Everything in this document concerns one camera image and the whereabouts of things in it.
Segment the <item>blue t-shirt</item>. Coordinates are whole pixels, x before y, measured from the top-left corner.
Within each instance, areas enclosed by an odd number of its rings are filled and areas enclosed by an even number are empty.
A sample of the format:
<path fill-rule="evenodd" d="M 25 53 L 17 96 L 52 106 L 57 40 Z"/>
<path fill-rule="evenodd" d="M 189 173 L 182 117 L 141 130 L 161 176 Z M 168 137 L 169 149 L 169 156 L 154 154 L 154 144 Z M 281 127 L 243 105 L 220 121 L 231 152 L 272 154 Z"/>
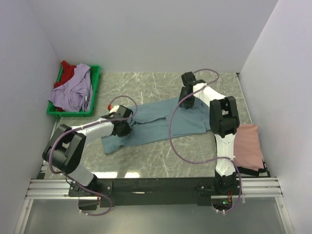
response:
<path fill-rule="evenodd" d="M 146 103 L 138 106 L 138 112 L 130 122 L 132 131 L 124 137 L 107 136 L 101 139 L 105 154 L 112 154 L 125 146 L 138 146 L 169 138 L 168 127 L 171 125 L 171 137 L 202 134 L 210 130 L 209 107 L 195 99 L 192 108 L 178 107 L 172 123 L 170 118 L 178 104 L 178 98 Z"/>

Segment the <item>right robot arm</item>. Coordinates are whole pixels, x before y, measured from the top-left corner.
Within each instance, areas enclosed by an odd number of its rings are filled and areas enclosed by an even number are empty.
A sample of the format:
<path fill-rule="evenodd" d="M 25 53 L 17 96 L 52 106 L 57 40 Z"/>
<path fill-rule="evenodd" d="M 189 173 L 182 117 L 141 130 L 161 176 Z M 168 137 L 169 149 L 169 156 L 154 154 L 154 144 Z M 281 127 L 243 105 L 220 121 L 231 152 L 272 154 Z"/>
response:
<path fill-rule="evenodd" d="M 236 100 L 225 96 L 206 83 L 184 84 L 181 88 L 179 104 L 190 108 L 198 98 L 209 107 L 209 125 L 216 143 L 217 163 L 214 190 L 226 194 L 237 185 L 234 161 L 234 139 L 240 125 Z"/>

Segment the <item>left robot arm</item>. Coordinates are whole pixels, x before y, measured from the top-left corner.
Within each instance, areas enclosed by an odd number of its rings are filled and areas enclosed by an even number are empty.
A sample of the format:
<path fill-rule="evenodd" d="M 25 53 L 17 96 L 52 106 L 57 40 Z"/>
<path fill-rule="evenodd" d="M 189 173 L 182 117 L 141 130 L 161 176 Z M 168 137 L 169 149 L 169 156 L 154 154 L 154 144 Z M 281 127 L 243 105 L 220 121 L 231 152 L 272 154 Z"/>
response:
<path fill-rule="evenodd" d="M 128 122 L 108 121 L 100 118 L 88 124 L 69 127 L 60 125 L 45 147 L 42 158 L 49 163 L 50 169 L 59 169 L 78 184 L 87 196 L 104 191 L 95 174 L 90 172 L 81 162 L 86 143 L 98 138 L 117 136 L 124 137 L 131 132 Z"/>

